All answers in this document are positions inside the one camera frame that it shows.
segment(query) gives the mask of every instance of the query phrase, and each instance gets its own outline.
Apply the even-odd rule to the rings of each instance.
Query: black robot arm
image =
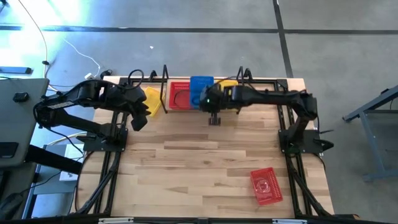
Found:
[[[309,121],[317,118],[317,99],[306,91],[258,91],[248,86],[227,86],[223,91],[218,85],[205,88],[200,95],[200,109],[212,115],[224,109],[238,109],[252,104],[286,105],[298,118],[288,130],[279,130],[279,143],[285,154],[287,169],[303,190],[309,203],[321,216],[330,216],[322,208],[294,167],[291,154],[321,153],[333,143],[320,139],[316,130],[306,130]]]
[[[139,131],[147,123],[147,106],[144,91],[138,87],[121,86],[103,80],[87,80],[77,84],[70,91],[44,96],[35,105],[36,121],[45,128],[68,126],[96,134],[105,141],[115,141],[119,128],[109,123],[98,124],[69,115],[64,108],[79,105],[131,114],[133,130]]]
[[[64,125],[87,131],[88,136],[80,138],[85,143],[84,150],[116,153],[112,166],[101,179],[93,195],[75,214],[87,214],[109,180],[114,178],[121,152],[126,147],[127,129],[124,125],[119,128],[116,122],[98,124],[69,115],[65,108],[79,105],[131,114],[132,128],[139,131],[147,123],[146,115],[150,114],[146,111],[148,107],[143,103],[145,100],[145,93],[139,86],[116,85],[103,80],[87,80],[77,84],[69,91],[58,91],[55,95],[44,96],[42,101],[34,106],[34,117],[40,126],[50,129]]]

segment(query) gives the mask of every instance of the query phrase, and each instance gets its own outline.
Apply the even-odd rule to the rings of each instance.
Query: metal bracket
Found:
[[[221,125],[221,118],[217,117],[217,113],[211,114],[211,117],[209,118],[209,125],[213,125],[213,126]]]
[[[98,224],[117,224],[117,223],[133,223],[134,217],[123,217],[123,218],[100,218]]]
[[[243,78],[248,78],[249,81],[253,80],[253,76],[251,75],[250,68],[246,68],[243,74]]]
[[[323,151],[333,147],[333,143],[320,139],[319,133],[316,130],[305,130],[303,133],[303,141],[299,144],[293,145],[287,139],[289,130],[279,130],[279,144],[280,150],[283,153],[323,153]]]
[[[127,128],[121,129],[119,142],[112,142],[112,144],[103,142],[102,138],[99,138],[91,133],[87,133],[87,136],[78,137],[77,139],[85,143],[83,148],[84,151],[123,152],[124,147],[126,146],[128,132],[129,130]]]
[[[156,76],[157,76],[156,71],[155,71],[155,70],[152,70],[151,73],[150,73],[150,75],[149,75],[148,80],[149,80],[150,82],[152,82],[152,80],[153,80],[154,77],[156,77]]]
[[[282,87],[284,91],[287,91],[288,85],[286,79],[277,79],[276,82],[278,83],[278,87]]]
[[[273,224],[307,224],[306,220],[293,220],[293,219],[273,219]]]

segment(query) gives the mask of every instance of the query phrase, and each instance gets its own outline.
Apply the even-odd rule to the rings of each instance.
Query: white cable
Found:
[[[29,13],[29,11],[26,9],[26,7],[23,5],[23,3],[21,2],[21,0],[18,0],[19,4],[21,4],[21,6],[25,9],[25,12],[29,15],[29,17],[32,19],[33,23],[35,24],[35,26],[37,27],[37,30],[40,32],[40,35],[43,38],[43,42],[44,42],[44,47],[45,47],[45,61],[48,62],[48,56],[49,56],[49,50],[47,48],[47,42],[45,41],[44,35],[42,30],[40,29],[39,25],[37,25],[36,21],[33,19],[32,15]],[[43,64],[44,68],[43,68],[43,77],[46,78],[47,77],[47,73],[45,72],[47,65]],[[52,87],[51,85],[49,85],[50,89],[54,90],[54,91],[58,91],[56,88]]]
[[[75,134],[68,135],[68,138],[74,138],[74,137],[77,137],[77,136],[84,136],[84,134],[86,134],[85,131],[80,132],[80,133],[75,133]],[[47,145],[48,145],[48,146],[52,146],[52,145],[58,144],[59,142],[64,141],[64,140],[66,140],[65,137],[60,138],[60,139],[55,140],[55,141],[52,141],[52,142],[48,143]]]
[[[92,57],[80,53],[80,52],[76,49],[76,47],[75,47],[73,44],[69,43],[69,41],[67,41],[65,38],[62,37],[62,39],[63,39],[66,43],[68,43],[71,47],[73,47],[73,49],[75,49],[76,52],[77,52],[78,54],[80,54],[80,55],[83,56],[83,57],[86,57],[86,58],[91,59],[91,60],[98,66],[98,71],[97,71],[97,74],[95,75],[95,77],[97,77],[97,75],[100,73],[101,66],[100,66]]]

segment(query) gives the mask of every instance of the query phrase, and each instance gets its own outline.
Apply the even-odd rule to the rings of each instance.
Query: desk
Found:
[[[115,83],[119,79],[105,77]],[[305,88],[303,79],[287,80],[289,90]],[[160,83],[141,85],[142,89],[148,86],[160,89]],[[254,86],[272,89],[266,84]],[[108,123],[112,114],[96,110],[94,121]],[[277,137],[280,128],[276,106],[252,105],[243,108],[239,115],[234,111],[221,112],[221,126],[209,126],[209,117],[210,114],[198,111],[165,114],[160,107],[154,117],[148,116],[148,124],[139,132],[132,131],[127,121],[129,137],[119,166],[112,216],[294,216],[285,158]],[[103,157],[103,152],[94,152],[83,168],[78,186],[79,207],[98,185]],[[303,164],[309,189],[333,213],[322,163],[314,155],[304,154]],[[265,167],[274,168],[284,199],[259,207],[249,172]],[[302,193],[297,193],[304,211]]]

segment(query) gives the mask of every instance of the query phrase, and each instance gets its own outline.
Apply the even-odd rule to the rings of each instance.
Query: red basket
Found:
[[[268,205],[283,200],[272,167],[252,171],[250,176],[259,205]]]
[[[189,82],[171,82],[169,107],[173,110],[189,110]]]

